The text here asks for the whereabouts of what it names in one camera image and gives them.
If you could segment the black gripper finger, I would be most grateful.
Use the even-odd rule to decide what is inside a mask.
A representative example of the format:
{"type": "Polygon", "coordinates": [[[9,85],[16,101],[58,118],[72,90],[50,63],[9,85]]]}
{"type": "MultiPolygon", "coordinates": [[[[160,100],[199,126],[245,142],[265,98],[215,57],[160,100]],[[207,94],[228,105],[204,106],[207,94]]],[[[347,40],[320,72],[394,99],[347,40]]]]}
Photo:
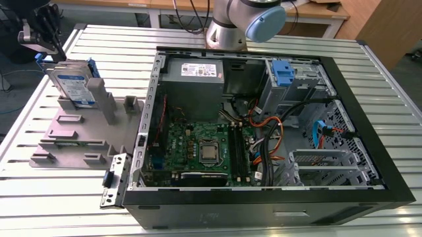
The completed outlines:
{"type": "Polygon", "coordinates": [[[54,62],[65,60],[65,53],[60,41],[60,12],[54,3],[48,3],[37,9],[36,21],[38,24],[37,31],[41,34],[42,41],[46,43],[45,48],[49,50],[54,62]]]}

